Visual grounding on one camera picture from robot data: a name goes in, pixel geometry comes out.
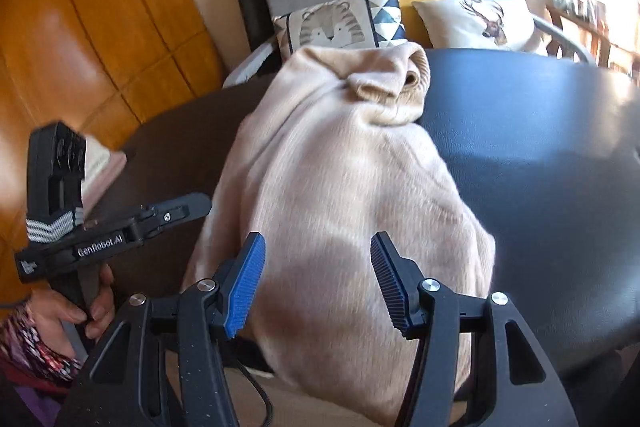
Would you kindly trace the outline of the person left hand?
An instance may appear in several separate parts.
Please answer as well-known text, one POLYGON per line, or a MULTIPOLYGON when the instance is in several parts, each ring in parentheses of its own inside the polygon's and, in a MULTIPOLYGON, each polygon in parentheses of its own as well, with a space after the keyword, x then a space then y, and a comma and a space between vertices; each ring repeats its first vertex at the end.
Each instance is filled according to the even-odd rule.
POLYGON ((89 307, 90 319, 64 296, 52 289, 36 289, 27 301, 32 321, 40 339, 59 355, 77 358, 63 324, 86 324, 85 334, 89 339, 98 340, 111 324, 115 316, 112 284, 114 275, 109 265, 104 263, 100 271, 100 291, 89 307))

